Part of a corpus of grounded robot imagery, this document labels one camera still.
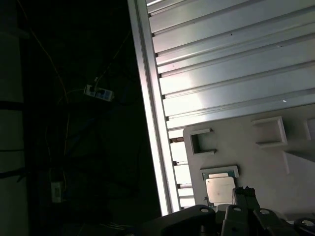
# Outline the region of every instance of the bolt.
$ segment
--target bolt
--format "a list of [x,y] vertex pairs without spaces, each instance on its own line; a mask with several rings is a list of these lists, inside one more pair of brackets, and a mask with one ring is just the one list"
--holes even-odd
[[263,215],[268,215],[270,212],[265,210],[265,209],[262,209],[262,210],[260,210],[260,213]]
[[309,227],[313,227],[314,226],[314,223],[312,221],[309,221],[309,220],[303,220],[302,224],[304,224],[306,226],[309,226]]

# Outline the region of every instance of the metal plate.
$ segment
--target metal plate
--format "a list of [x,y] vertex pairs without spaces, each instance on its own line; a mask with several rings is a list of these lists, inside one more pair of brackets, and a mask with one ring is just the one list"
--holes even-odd
[[206,187],[209,202],[229,203],[233,201],[233,177],[221,177],[206,179]]
[[169,138],[201,122],[315,102],[314,0],[128,4],[165,215],[180,209],[177,184],[189,181],[187,166],[173,166]]

